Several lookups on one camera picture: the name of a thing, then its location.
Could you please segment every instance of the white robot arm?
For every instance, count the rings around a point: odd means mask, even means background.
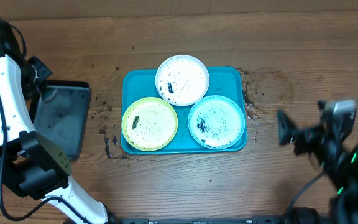
[[[37,133],[32,124],[24,98],[39,91],[37,84],[41,81],[37,72],[45,71],[48,71],[46,67],[38,70],[24,60],[10,25],[0,21],[0,98],[9,155],[4,163],[4,179],[1,177],[0,181],[20,197],[29,195],[34,200],[48,200],[75,223],[114,223],[112,213],[90,197],[71,176],[71,166],[64,152]],[[4,144],[1,127],[0,114],[0,161]],[[28,158],[14,164],[12,161],[23,152]]]

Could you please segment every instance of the green light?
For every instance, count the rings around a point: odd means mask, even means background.
[[[351,163],[353,163],[354,162],[354,160],[356,159],[356,153],[353,155],[353,159],[352,159],[352,162]]]
[[[338,194],[340,194],[343,191],[343,187],[341,187],[341,189],[338,190]]]

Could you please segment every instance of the wooden table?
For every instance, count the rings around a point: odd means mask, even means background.
[[[307,156],[278,146],[275,113],[286,109],[301,127],[318,121],[318,99],[358,99],[358,11],[122,17],[12,22],[29,55],[53,79],[83,80],[92,89],[81,157],[73,176],[119,217],[236,218],[281,214],[297,190],[318,174]],[[190,54],[211,66],[232,66],[243,77],[254,107],[249,141],[235,153],[132,156],[104,135],[119,136],[125,75],[157,68],[166,58]],[[358,142],[358,114],[346,141]],[[329,210],[336,190],[327,178],[297,206]],[[13,215],[38,202],[5,189]],[[46,205],[23,223],[61,223],[66,216]],[[0,223],[10,223],[0,212]]]

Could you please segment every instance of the wooden surface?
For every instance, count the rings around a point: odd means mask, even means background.
[[[286,109],[302,127],[318,121],[318,99],[358,99],[358,11],[213,16],[125,17],[13,22],[29,55],[54,79],[87,81],[91,106],[73,176],[120,217],[236,218],[281,214],[296,191],[318,174],[307,157],[278,146],[275,113]],[[119,136],[121,90],[131,70],[157,68],[175,54],[210,66],[232,66],[254,107],[249,141],[236,153],[125,155],[106,137]],[[346,141],[358,142],[358,114]],[[326,213],[336,191],[322,179],[297,206]],[[5,190],[7,209],[23,215],[36,202]],[[24,223],[61,223],[47,205]],[[8,223],[0,212],[0,223]]]
[[[358,0],[0,0],[5,20],[356,10]]]

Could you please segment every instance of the yellow plate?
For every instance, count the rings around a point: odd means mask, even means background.
[[[142,151],[155,151],[172,141],[178,129],[178,116],[163,99],[146,97],[128,107],[121,127],[131,146]]]

